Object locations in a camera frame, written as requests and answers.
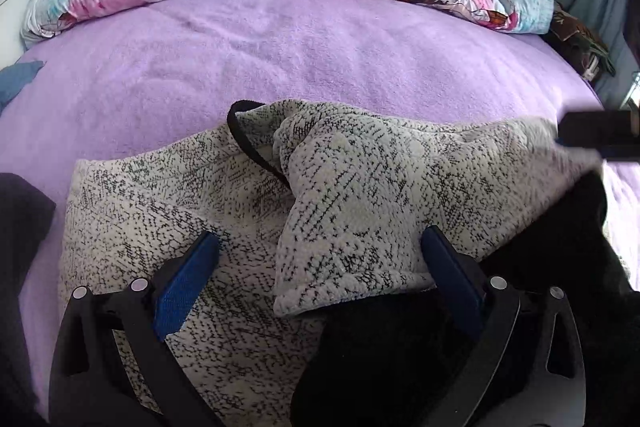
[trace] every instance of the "black fabric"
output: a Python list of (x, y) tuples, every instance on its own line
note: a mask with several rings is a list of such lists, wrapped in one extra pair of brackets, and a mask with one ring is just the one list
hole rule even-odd
[(628, 0), (624, 29), (625, 41), (640, 64), (640, 0)]
[(30, 424), (35, 402), (18, 295), (54, 208), (20, 176), (0, 173), (0, 407), (4, 415), (24, 412), (16, 425)]
[(640, 161), (640, 137), (634, 135), (637, 108), (569, 111), (558, 123), (558, 143), (595, 149), (607, 160)]
[(231, 136), (234, 137), (236, 143), (240, 150), (249, 156), (251, 161), (257, 163), (263, 169), (269, 171), (271, 174), (276, 176), (282, 183), (284, 183), (287, 187), (289, 187), (289, 181), (287, 177), (280, 171), (278, 171), (273, 165), (271, 165), (267, 160), (265, 160), (260, 153), (255, 150), (254, 145), (247, 138), (247, 135), (244, 133), (242, 128), (240, 127), (240, 123), (238, 122), (238, 118), (236, 118), (237, 112), (245, 112), (251, 111), (252, 109), (257, 109), (258, 107), (262, 107), (264, 104), (260, 102), (254, 102), (253, 100), (239, 100), (238, 102), (234, 102), (231, 108), (229, 109), (228, 115), (226, 115), (226, 124), (229, 127), (229, 131), (231, 132)]
[(2, 427), (47, 427), (49, 424), (33, 408), (27, 408), (0, 391), (0, 425)]
[[(606, 204), (599, 176), (587, 174), (481, 263), (488, 277), (501, 275), (519, 289), (566, 291), (586, 365), (586, 425), (601, 427), (636, 425), (640, 415), (640, 294), (602, 235)], [(429, 291), (329, 309), (318, 353), (294, 393), (294, 427), (408, 426), (437, 403), (472, 347), (438, 298)], [(536, 324), (518, 327), (511, 345), (530, 352)], [(526, 362), (521, 358), (506, 354), (498, 375), (503, 388), (524, 385), (512, 371)], [(504, 396), (495, 391), (489, 406)]]

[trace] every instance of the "brown fabric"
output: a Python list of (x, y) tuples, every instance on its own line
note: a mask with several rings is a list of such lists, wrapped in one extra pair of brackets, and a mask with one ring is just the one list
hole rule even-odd
[(600, 36), (557, 3), (549, 32), (543, 39), (587, 82), (595, 82), (604, 71), (616, 74)]

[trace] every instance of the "gray curtain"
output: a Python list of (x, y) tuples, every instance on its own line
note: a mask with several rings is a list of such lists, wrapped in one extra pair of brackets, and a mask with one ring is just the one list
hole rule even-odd
[(594, 89), (605, 107), (620, 108), (628, 99), (640, 69), (623, 35), (628, 0), (557, 1), (571, 15), (598, 32), (609, 47), (616, 76), (604, 73)]

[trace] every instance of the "bed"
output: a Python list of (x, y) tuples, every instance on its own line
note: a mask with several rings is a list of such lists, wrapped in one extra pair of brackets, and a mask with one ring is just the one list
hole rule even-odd
[[(45, 66), (0, 117), (0, 171), (57, 205), (20, 295), (46, 410), (58, 260), (76, 160), (123, 158), (222, 124), (233, 102), (327, 100), (440, 123), (600, 108), (537, 35), (392, 0), (165, 0), (77, 24), (20, 61)], [(640, 288), (640, 169), (608, 164), (612, 245)]]

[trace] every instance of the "black strap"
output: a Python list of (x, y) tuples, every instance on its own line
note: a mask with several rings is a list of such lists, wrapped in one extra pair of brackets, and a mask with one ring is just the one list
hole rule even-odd
[(229, 126), (229, 131), (231, 131), (231, 136), (234, 137), (236, 143), (240, 147), (240, 150), (249, 156), (249, 159), (257, 163), (263, 169), (268, 170), (271, 174), (276, 176), (282, 183), (289, 187), (289, 181), (287, 177), (280, 171), (278, 171), (273, 165), (271, 165), (267, 160), (265, 160), (260, 153), (255, 150), (253, 144), (246, 137), (246, 134), (240, 127), (240, 123), (238, 122), (238, 118), (236, 118), (237, 112), (245, 112), (251, 111), (252, 109), (256, 109), (258, 107), (262, 107), (264, 104), (260, 102), (253, 102), (252, 100), (238, 100), (231, 105), (231, 109), (229, 109), (228, 115), (226, 115), (226, 124)]

